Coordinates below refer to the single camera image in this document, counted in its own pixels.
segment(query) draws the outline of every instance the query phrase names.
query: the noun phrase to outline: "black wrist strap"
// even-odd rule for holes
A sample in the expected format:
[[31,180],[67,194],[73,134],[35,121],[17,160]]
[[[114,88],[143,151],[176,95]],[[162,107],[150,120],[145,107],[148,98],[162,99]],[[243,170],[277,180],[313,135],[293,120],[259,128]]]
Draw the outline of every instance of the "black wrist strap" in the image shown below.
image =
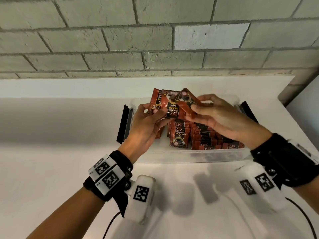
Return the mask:
[[129,189],[127,185],[130,185],[129,179],[132,177],[131,171],[133,170],[133,165],[130,160],[122,154],[120,151],[116,150],[110,154],[110,157],[116,162],[116,164],[120,167],[122,172],[126,174],[124,178],[122,178],[106,195],[103,195],[100,190],[95,186],[95,183],[99,180],[93,181],[89,176],[83,186],[92,191],[97,197],[99,197],[103,201],[109,201],[111,198],[114,198],[117,203],[120,211],[122,212],[122,217],[124,217],[124,213],[126,210],[126,206],[128,204],[128,196],[124,192],[124,190]]
[[251,150],[251,154],[255,162],[275,175],[273,180],[279,188],[282,184],[289,187],[304,185],[319,175],[319,165],[276,133]]

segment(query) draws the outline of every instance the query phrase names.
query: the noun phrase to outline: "person's right hand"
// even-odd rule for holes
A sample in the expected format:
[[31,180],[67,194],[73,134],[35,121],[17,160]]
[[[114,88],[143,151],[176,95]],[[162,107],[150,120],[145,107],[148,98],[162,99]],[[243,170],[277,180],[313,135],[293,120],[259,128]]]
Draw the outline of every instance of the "person's right hand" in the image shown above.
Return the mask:
[[212,101],[214,104],[211,107],[192,105],[191,109],[197,115],[193,118],[186,116],[187,120],[208,125],[221,135],[240,141],[250,149],[257,148],[272,136],[269,130],[239,112],[217,95],[202,95],[198,99]]

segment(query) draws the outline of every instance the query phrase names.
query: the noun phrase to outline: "plastic container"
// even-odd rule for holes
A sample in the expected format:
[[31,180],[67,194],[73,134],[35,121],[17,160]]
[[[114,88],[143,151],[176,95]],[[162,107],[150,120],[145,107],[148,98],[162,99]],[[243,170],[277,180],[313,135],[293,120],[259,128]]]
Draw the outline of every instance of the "plastic container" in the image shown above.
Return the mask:
[[[233,95],[218,95],[232,105],[239,104],[239,98]],[[150,97],[132,99],[130,107],[136,111],[139,104],[149,103]],[[143,154],[138,162],[142,163],[192,163],[192,162],[226,162],[245,159],[249,154],[248,148],[217,149],[217,150],[190,150],[176,148],[169,145],[169,138],[166,137],[167,126],[162,137],[156,139],[149,150]]]

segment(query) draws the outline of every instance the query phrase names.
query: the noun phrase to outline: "table surface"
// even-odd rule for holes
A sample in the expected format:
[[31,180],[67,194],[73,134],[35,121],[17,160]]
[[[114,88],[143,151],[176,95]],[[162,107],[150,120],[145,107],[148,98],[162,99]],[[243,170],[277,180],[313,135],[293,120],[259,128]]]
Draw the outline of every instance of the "table surface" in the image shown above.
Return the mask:
[[[280,101],[246,101],[262,125],[318,155]],[[81,187],[98,158],[118,147],[115,138],[127,102],[0,99],[5,114],[0,117],[5,136],[0,138],[3,238],[25,238]],[[117,123],[110,126],[111,120]],[[243,163],[136,163],[133,179],[145,174],[157,180],[153,216],[145,226],[118,217],[106,238],[312,238],[306,219],[293,205],[279,214],[260,214],[245,203],[233,172]],[[282,192],[304,209],[319,234],[319,216],[291,188]],[[101,238],[117,212],[114,201],[106,203],[84,238]]]

